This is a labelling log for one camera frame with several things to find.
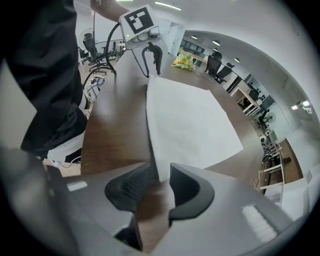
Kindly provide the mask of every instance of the wooden table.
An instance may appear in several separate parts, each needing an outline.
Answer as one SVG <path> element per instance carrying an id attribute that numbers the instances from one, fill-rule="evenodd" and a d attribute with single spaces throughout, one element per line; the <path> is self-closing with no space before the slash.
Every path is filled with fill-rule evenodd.
<path id="1" fill-rule="evenodd" d="M 230 175 L 249 184 L 257 175 L 263 150 L 250 121 L 232 97 L 219 85 L 198 71 L 171 67 L 170 58 L 161 77 L 210 90 L 228 115 L 243 150 L 208 170 Z M 153 56 L 147 56 L 150 73 L 155 74 Z M 117 75 L 110 73 L 104 83 L 85 131 L 81 173 L 105 172 L 151 160 L 146 119 L 146 78 L 131 52 L 116 65 Z"/>
<path id="2" fill-rule="evenodd" d="M 187 52 L 187 51 L 183 51 L 183 52 L 184 52 L 186 55 L 191 56 L 192 59 L 196 59 L 196 60 L 201 61 L 201 62 L 203 62 L 203 63 L 205 63 L 205 64 L 208 63 L 207 60 L 205 60 L 204 58 L 201 58 L 201 57 L 198 56 L 198 55 L 195 55 L 195 54 L 193 54 L 193 53 L 191 53 L 191 52 Z"/>

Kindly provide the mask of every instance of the bouquet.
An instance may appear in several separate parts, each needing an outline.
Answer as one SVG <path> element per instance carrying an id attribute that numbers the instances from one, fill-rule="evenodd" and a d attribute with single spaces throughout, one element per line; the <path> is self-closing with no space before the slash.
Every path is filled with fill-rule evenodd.
<path id="1" fill-rule="evenodd" d="M 189 71 L 194 71 L 195 70 L 195 65 L 192 62 L 192 58 L 190 55 L 187 55 L 179 49 L 178 51 L 180 54 L 178 57 L 176 57 L 175 61 L 171 65 L 172 67 L 177 67 L 180 69 L 187 69 Z"/>

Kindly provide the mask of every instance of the black cable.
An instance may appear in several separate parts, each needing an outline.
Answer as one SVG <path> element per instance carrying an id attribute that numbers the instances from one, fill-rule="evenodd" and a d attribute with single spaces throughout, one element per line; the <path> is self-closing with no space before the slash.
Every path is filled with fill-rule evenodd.
<path id="1" fill-rule="evenodd" d="M 122 51 L 118 51 L 118 52 L 115 52 L 115 53 L 108 54 L 107 56 L 110 57 L 112 55 L 123 54 L 125 52 L 126 52 L 125 50 L 122 50 Z"/>
<path id="2" fill-rule="evenodd" d="M 96 22 L 96 12 L 93 13 L 93 32 L 92 32 L 92 37 L 93 37 L 93 57 L 94 57 L 94 62 L 97 63 L 97 53 L 96 53 L 96 38 L 95 38 L 95 22 Z"/>
<path id="3" fill-rule="evenodd" d="M 82 86 L 82 89 L 85 89 L 85 86 L 86 86 L 86 83 L 88 81 L 88 79 L 90 78 L 90 76 L 96 71 L 96 70 L 99 70 L 99 69 L 106 69 L 106 70 L 110 70 L 110 68 L 108 68 L 107 66 L 99 66 L 97 68 L 95 68 L 94 70 L 92 70 L 90 72 L 90 74 L 86 77 L 84 83 L 83 83 L 83 86 Z"/>
<path id="4" fill-rule="evenodd" d="M 109 51 L 109 44 L 110 44 L 110 41 L 111 41 L 111 37 L 114 34 L 114 32 L 117 29 L 117 27 L 119 27 L 119 26 L 120 26 L 120 23 L 115 24 L 115 26 L 113 27 L 113 29 L 111 30 L 111 32 L 109 34 L 109 37 L 108 37 L 108 40 L 106 41 L 106 46 L 105 46 L 105 50 L 107 52 Z M 108 66 L 112 70 L 112 72 L 116 74 L 117 72 L 115 71 L 114 67 L 111 65 L 108 54 L 105 55 L 105 59 L 106 59 L 106 62 L 108 63 Z"/>

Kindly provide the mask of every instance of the white paper sheet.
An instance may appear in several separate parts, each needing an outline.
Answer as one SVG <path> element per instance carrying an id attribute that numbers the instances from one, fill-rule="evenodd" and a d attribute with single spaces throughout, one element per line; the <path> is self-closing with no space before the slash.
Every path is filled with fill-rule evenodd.
<path id="1" fill-rule="evenodd" d="M 170 163 L 204 169 L 243 149 L 227 114 L 208 90 L 151 77 L 146 114 L 161 182 L 170 177 Z"/>

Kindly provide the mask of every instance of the ceiling light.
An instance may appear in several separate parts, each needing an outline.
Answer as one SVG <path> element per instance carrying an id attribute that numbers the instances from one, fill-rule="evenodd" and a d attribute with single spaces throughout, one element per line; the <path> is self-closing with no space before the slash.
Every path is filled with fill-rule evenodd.
<path id="1" fill-rule="evenodd" d="M 214 40 L 214 41 L 212 41 L 212 43 L 214 43 L 217 46 L 220 46 L 220 42 L 218 40 Z"/>
<path id="2" fill-rule="evenodd" d="M 172 5 L 170 5 L 170 4 L 166 4 L 166 3 L 163 3 L 163 2 L 154 2 L 154 3 L 157 4 L 157 5 L 166 6 L 166 7 L 170 7 L 170 8 L 176 9 L 176 10 L 178 10 L 178 11 L 181 11 L 180 8 L 175 7 L 175 6 L 172 6 Z"/>
<path id="3" fill-rule="evenodd" d="M 306 101 L 302 102 L 302 105 L 304 107 L 308 107 L 310 105 L 310 103 L 309 103 L 309 101 L 306 100 Z"/>

